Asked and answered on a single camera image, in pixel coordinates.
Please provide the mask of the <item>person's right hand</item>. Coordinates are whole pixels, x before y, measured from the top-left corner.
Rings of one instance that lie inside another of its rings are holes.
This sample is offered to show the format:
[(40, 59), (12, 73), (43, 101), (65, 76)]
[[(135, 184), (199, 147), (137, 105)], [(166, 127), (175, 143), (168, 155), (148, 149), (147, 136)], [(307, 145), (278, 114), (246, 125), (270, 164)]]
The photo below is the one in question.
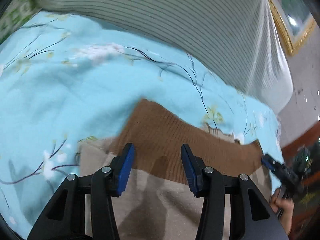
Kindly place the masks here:
[(282, 216), (279, 221), (285, 230), (286, 234), (289, 235), (292, 228), (292, 217), (294, 211), (294, 202), (292, 199), (284, 199), (279, 197), (280, 188), (277, 188), (274, 194), (271, 196), (269, 205), (274, 213), (277, 213), (279, 209), (282, 209)]

